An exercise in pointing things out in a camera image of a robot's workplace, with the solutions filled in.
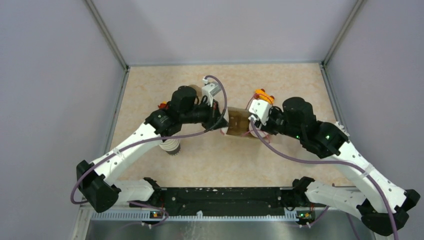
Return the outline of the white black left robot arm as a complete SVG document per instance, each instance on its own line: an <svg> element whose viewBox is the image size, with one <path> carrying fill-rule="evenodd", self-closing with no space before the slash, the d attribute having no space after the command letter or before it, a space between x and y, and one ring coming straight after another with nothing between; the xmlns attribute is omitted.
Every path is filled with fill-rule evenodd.
<svg viewBox="0 0 424 240"><path fill-rule="evenodd" d="M171 100L153 111L127 139L92 162L76 166L78 190L97 213L128 201L141 201L149 207L160 202L159 187L146 178L133 184L118 184L120 175L150 149L170 144L169 151L180 147L177 133L184 124L201 124L207 131L227 127L219 103L214 99L222 88L217 82L201 88L202 97L191 86L180 86Z"/></svg>

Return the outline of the pink paper gift bag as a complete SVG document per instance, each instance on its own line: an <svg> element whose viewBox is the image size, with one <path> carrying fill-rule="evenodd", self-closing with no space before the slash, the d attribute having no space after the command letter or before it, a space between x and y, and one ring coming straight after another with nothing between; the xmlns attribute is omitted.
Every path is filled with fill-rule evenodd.
<svg viewBox="0 0 424 240"><path fill-rule="evenodd" d="M241 138L250 138L250 139L257 139L258 136L252 129L252 126L249 121L249 107L253 100L260 100L260 99L254 99L254 97L250 98L250 100L247 102L246 107L243 108L237 108L237 107L229 107L228 113L228 127L227 128L221 128L219 131L224 136L233 136L233 137L241 137Z"/></svg>

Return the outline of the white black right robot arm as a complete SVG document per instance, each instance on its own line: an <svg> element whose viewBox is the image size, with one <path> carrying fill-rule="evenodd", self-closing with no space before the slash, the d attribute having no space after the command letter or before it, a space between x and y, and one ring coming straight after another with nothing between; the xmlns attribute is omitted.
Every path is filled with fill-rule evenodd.
<svg viewBox="0 0 424 240"><path fill-rule="evenodd" d="M338 122L317 120L312 105L301 97L286 99L281 107L262 99L250 107L250 124L256 133L284 135L299 141L316 155L316 165L335 166L356 187L348 191L310 177L293 181L293 200L337 208L359 220L380 236L398 239L409 219L408 211L420 200L414 189L403 189L380 173L356 149Z"/></svg>

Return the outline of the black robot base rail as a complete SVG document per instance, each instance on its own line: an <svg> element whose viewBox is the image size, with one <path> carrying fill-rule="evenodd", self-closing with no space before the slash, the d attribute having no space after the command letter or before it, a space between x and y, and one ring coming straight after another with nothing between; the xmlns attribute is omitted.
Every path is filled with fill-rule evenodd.
<svg viewBox="0 0 424 240"><path fill-rule="evenodd" d="M282 216L288 210L322 207L290 187L168 187L154 191L144 204L164 209L171 217Z"/></svg>

